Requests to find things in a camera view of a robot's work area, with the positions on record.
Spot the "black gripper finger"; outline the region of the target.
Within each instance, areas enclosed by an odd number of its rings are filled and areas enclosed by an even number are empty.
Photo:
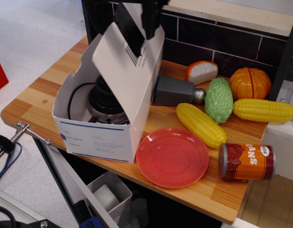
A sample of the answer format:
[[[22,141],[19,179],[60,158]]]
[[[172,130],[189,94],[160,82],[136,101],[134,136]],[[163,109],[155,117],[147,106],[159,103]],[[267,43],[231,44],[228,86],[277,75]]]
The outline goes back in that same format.
[[[163,2],[142,2],[142,27],[146,33],[146,39],[150,40],[154,37],[156,29],[160,25],[160,17]]]

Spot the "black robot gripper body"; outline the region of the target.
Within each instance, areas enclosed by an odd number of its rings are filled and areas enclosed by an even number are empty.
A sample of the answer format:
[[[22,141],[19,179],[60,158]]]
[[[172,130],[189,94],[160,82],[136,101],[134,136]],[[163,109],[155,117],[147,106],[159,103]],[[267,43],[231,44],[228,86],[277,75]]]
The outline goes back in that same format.
[[[137,4],[149,4],[154,6],[168,5],[169,0],[104,0],[103,2],[115,2],[115,3],[137,3]]]

